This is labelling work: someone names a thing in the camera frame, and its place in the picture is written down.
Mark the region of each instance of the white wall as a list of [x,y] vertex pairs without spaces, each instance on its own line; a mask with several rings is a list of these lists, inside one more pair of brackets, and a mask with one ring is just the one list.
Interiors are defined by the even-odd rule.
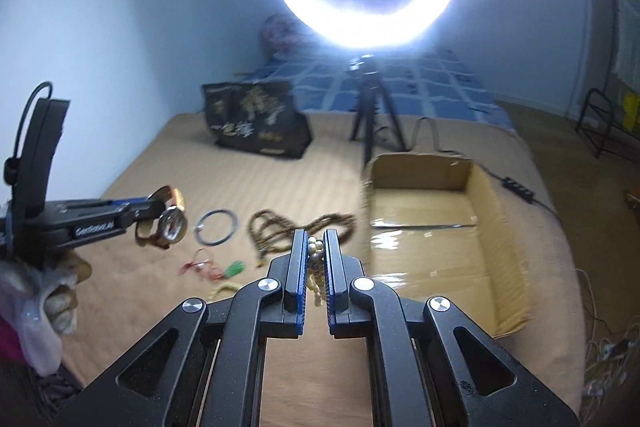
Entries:
[[499,98],[563,113],[582,83],[591,1],[452,0],[438,27]]
[[200,84],[264,61],[258,29],[278,3],[0,0],[0,154],[31,89],[51,80],[72,103],[48,197],[100,195],[171,116],[199,110]]

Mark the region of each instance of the beige bed sheet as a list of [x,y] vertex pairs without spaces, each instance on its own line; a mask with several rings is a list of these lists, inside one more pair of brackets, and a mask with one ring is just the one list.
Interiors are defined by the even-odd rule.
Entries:
[[[313,143],[301,160],[286,160],[218,148],[202,115],[178,115],[105,196],[148,194],[164,184],[179,187],[192,226],[208,210],[233,209],[241,226],[231,240],[212,251],[221,266],[244,261],[248,269],[234,280],[247,283],[266,272],[266,268],[255,268],[255,248],[245,232],[257,210],[272,208],[297,223],[308,223],[326,212],[363,215],[362,144],[347,140],[351,118],[311,115]],[[402,118],[408,135],[415,121]],[[517,136],[468,121],[436,122],[442,149],[465,152],[498,174],[527,185],[551,204],[529,150]],[[433,140],[429,126],[422,124],[416,151],[429,152]],[[584,370],[584,323],[569,246],[548,212],[497,190],[527,261],[532,314],[522,331],[502,343],[577,410]],[[365,227],[358,227],[343,253],[359,255],[365,232]],[[94,274],[79,286],[78,331],[65,339],[63,360],[82,383],[97,377],[182,300],[207,298],[212,283],[193,273],[178,275],[198,247],[190,232],[168,251],[140,249],[131,230],[80,249],[94,266]],[[228,296],[221,293],[219,298]],[[307,302],[304,335],[295,341],[268,342],[260,424],[371,425],[364,341],[332,339],[325,309],[314,308],[313,299]]]

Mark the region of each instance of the silver screw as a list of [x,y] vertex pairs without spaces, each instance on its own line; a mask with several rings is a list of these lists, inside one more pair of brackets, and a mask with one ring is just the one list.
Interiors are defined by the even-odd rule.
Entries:
[[203,306],[202,301],[195,297],[192,297],[191,299],[187,299],[185,302],[182,303],[182,309],[187,313],[199,312],[202,309],[202,306]]
[[445,312],[451,308],[451,302],[446,297],[433,297],[429,301],[429,306],[437,312]]
[[369,279],[369,277],[358,277],[353,281],[353,285],[356,289],[367,292],[373,288],[373,280]]
[[275,279],[271,279],[270,277],[267,277],[266,279],[260,279],[258,281],[258,288],[266,292],[270,292],[271,290],[276,289],[278,287],[278,284],[280,283]]

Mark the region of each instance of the blue plaid bedding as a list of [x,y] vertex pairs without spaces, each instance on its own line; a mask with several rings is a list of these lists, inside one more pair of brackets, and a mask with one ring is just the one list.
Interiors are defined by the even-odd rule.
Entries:
[[[513,129],[506,111],[495,105],[492,93],[450,50],[379,57],[379,64],[399,114],[455,118]],[[358,86],[349,76],[345,60],[272,60],[243,82],[270,80],[291,83],[300,111],[356,110]]]

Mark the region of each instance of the open cardboard box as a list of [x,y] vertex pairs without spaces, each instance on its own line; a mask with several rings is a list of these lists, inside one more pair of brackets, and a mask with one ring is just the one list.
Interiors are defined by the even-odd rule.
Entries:
[[526,270],[489,176],[472,160],[383,154],[366,172],[369,272],[399,296],[443,295],[492,337],[527,321]]

